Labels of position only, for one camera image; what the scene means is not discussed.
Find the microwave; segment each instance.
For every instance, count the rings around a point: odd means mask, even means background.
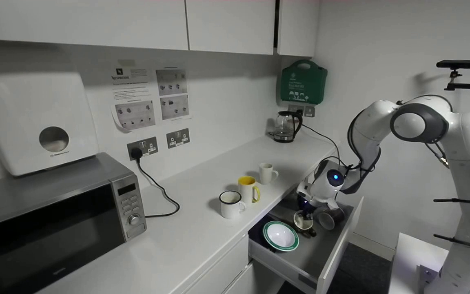
[[[0,179],[0,294],[37,292],[144,231],[137,177],[106,153]]]

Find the glass kettle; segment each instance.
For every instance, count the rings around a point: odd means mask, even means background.
[[[298,119],[298,125],[295,127],[295,119]],[[295,136],[302,127],[302,115],[293,111],[278,112],[275,121],[275,130],[273,132],[273,140],[280,143],[293,142]]]

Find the floor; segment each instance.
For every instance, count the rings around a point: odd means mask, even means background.
[[[391,262],[349,244],[338,266],[328,294],[386,294]],[[285,282],[277,294],[302,294]]]

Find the white table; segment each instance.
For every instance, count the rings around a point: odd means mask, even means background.
[[[406,234],[399,233],[393,257],[389,294],[417,294],[417,266],[438,272],[449,251]]]
[[[159,184],[181,204],[177,214],[148,219],[145,233],[39,293],[181,294],[334,150],[332,144],[306,134],[298,134],[294,142],[286,144],[263,136],[162,180]],[[142,165],[150,172],[147,161]],[[224,219],[218,212],[218,195],[236,189],[241,176],[258,179],[261,162],[272,163],[280,173],[278,179],[259,185],[261,201],[248,207],[239,219]],[[141,194],[145,214],[174,209],[155,187]]]

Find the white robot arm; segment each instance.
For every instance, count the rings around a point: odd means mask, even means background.
[[[306,215],[317,207],[337,208],[336,192],[352,194],[373,171],[380,158],[382,140],[392,132],[409,142],[437,143],[444,149],[437,156],[453,177],[462,220],[440,275],[425,288],[426,294],[470,293],[470,112],[452,112],[450,103],[438,95],[425,95],[397,104],[380,100],[360,112],[348,130],[348,143],[359,159],[351,168],[323,160],[315,170],[315,181],[297,188]]]

